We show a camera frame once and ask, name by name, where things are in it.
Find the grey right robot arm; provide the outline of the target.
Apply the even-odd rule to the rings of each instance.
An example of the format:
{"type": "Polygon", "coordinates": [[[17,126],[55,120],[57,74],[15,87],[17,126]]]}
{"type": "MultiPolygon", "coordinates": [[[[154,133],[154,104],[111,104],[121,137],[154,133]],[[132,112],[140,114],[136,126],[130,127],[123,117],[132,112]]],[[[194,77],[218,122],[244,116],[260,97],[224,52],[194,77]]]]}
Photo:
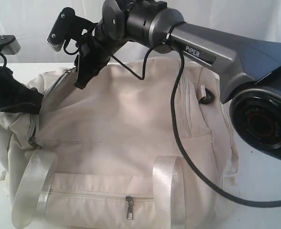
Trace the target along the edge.
{"type": "Polygon", "coordinates": [[[281,43],[189,24],[163,1],[106,0],[101,21],[80,44],[75,86],[83,89],[127,41],[158,53],[182,52],[216,73],[236,132],[281,160],[281,43]]]}

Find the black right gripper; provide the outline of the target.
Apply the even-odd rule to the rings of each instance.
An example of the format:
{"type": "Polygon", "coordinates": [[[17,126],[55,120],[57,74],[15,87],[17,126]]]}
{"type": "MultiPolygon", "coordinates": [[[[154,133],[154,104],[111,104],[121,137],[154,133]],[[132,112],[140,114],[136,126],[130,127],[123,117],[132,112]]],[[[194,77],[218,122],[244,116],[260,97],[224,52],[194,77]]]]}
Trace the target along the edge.
{"type": "Polygon", "coordinates": [[[78,74],[74,86],[84,89],[95,74],[109,63],[110,53],[114,53],[115,47],[116,41],[105,34],[103,26],[96,26],[92,32],[86,33],[76,60],[78,74]]]}

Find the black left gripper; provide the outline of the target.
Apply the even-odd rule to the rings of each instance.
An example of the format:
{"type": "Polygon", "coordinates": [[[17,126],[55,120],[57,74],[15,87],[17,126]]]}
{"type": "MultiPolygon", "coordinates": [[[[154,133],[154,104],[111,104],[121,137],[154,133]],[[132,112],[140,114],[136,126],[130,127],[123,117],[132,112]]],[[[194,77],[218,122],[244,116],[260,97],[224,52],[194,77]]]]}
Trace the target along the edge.
{"type": "Polygon", "coordinates": [[[21,111],[38,115],[42,107],[43,94],[36,87],[25,86],[14,79],[13,71],[0,66],[0,110],[12,109],[21,104],[21,111]]]}

